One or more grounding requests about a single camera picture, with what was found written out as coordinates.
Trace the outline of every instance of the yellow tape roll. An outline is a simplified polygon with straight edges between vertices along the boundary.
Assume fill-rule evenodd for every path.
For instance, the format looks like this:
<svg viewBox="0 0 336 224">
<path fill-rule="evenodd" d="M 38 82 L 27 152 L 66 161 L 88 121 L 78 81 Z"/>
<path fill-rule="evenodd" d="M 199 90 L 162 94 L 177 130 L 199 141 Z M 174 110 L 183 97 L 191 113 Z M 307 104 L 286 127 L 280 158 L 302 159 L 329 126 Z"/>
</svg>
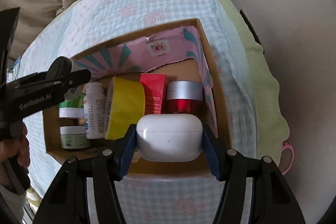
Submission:
<svg viewBox="0 0 336 224">
<path fill-rule="evenodd" d="M 130 124 L 144 116 L 145 93 L 139 82 L 119 77 L 113 77 L 111 81 L 112 104 L 105 139 L 116 140 L 125 136 Z"/>
</svg>

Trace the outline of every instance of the checkered fabric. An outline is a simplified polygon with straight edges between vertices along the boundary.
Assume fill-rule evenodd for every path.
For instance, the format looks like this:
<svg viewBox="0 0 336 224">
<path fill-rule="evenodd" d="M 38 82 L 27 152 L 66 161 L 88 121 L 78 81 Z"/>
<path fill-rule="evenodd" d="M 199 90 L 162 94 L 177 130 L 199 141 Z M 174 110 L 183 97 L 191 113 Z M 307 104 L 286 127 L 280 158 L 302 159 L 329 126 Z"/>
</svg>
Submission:
<svg viewBox="0 0 336 224">
<path fill-rule="evenodd" d="M 58 56 L 74 56 L 94 45 L 135 30 L 166 22 L 199 18 L 213 51 L 230 117 L 232 147 L 256 157 L 257 132 L 246 55 L 235 26 L 218 0 L 80 0 L 58 16 L 17 62 L 11 79 L 45 71 Z M 25 119 L 31 143 L 32 186 L 43 196 L 59 166 L 45 154 L 41 113 Z M 134 181 L 117 184 L 128 223 L 211 223 L 223 184 L 214 179 Z M 251 184 L 247 184 L 249 215 Z"/>
</svg>

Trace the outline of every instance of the human hand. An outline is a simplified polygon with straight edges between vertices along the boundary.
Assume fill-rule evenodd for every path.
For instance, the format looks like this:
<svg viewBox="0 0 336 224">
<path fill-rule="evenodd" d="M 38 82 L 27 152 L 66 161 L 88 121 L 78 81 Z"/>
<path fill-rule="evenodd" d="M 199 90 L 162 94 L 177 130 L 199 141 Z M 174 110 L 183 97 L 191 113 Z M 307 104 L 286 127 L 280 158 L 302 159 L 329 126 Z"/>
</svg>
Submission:
<svg viewBox="0 0 336 224">
<path fill-rule="evenodd" d="M 23 124 L 21 139 L 10 139 L 0 142 L 0 184 L 8 189 L 11 189 L 12 185 L 2 163 L 6 159 L 18 154 L 17 163 L 24 168 L 29 166 L 29 141 L 27 140 L 26 135 L 27 127 Z"/>
</svg>

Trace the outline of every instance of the finger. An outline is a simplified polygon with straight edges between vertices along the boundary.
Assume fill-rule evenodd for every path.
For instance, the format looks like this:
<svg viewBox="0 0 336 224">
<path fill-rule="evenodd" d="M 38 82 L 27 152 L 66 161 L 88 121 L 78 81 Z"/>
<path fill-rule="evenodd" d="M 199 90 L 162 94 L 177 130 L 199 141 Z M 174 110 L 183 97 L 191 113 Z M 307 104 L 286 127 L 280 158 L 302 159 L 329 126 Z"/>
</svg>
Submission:
<svg viewBox="0 0 336 224">
<path fill-rule="evenodd" d="M 30 164 L 29 150 L 25 150 L 24 152 L 19 153 L 17 157 L 17 163 L 24 168 L 28 168 Z"/>
<path fill-rule="evenodd" d="M 20 152 L 29 150 L 29 141 L 26 137 L 22 137 L 20 140 Z"/>
<path fill-rule="evenodd" d="M 0 142 L 0 162 L 14 157 L 20 149 L 20 140 L 11 139 Z"/>
<path fill-rule="evenodd" d="M 17 163 L 22 167 L 28 167 L 30 164 L 29 158 L 29 141 L 26 137 L 21 139 L 21 146 L 17 157 Z"/>
<path fill-rule="evenodd" d="M 23 122 L 22 123 L 22 136 L 26 136 L 28 134 L 28 130 L 27 130 L 27 127 L 26 127 L 26 124 Z"/>
</svg>

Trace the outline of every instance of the cardboard box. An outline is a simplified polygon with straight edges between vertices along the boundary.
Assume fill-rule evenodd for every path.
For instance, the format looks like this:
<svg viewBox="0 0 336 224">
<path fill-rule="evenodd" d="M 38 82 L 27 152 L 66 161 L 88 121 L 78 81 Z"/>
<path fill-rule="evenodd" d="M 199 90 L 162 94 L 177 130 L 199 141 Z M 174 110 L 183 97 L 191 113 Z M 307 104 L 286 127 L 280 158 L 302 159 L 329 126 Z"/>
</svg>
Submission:
<svg viewBox="0 0 336 224">
<path fill-rule="evenodd" d="M 207 66 L 212 78 L 212 94 L 214 101 L 214 108 L 216 112 L 219 137 L 225 140 L 228 147 L 231 147 L 230 133 L 228 128 L 228 117 L 226 114 L 226 103 L 224 93 L 222 90 L 221 82 L 219 80 L 218 71 L 216 68 L 215 60 L 211 52 L 211 48 L 205 36 L 203 27 L 198 19 L 182 20 L 177 22 L 170 22 L 162 25 L 153 26 L 143 30 L 138 30 L 121 37 L 113 38 L 107 42 L 99 44 L 95 47 L 85 50 L 80 54 L 73 57 L 74 60 L 79 60 L 89 54 L 117 46 L 121 43 L 133 41 L 139 37 L 150 37 L 151 35 L 162 32 L 165 30 L 172 30 L 181 26 L 194 26 L 199 34 L 199 39 L 203 48 L 204 56 Z M 161 66 L 152 70 L 151 73 L 165 74 L 169 81 L 175 80 L 191 80 L 202 82 L 198 63 L 194 59 L 186 59 L 181 62 L 172 63 Z M 130 80 L 139 80 L 140 73 L 125 73 L 120 74 L 118 77 L 124 77 Z M 110 76 L 103 77 L 98 80 L 105 88 L 110 83 Z M 64 162 L 70 155 L 75 155 L 79 159 L 86 159 L 95 156 L 97 149 L 88 149 L 81 151 L 66 150 L 61 146 L 59 127 L 76 124 L 77 121 L 69 121 L 58 117 L 58 107 L 52 107 L 43 111 L 44 119 L 44 134 L 46 143 L 46 152 L 58 160 L 60 163 Z M 109 146 L 113 141 L 95 140 L 93 145 L 96 147 Z M 151 162 L 140 158 L 137 162 L 131 163 L 129 175 L 157 175 L 157 176 L 198 176 L 210 175 L 209 166 L 207 164 L 204 153 L 190 162 Z"/>
</svg>

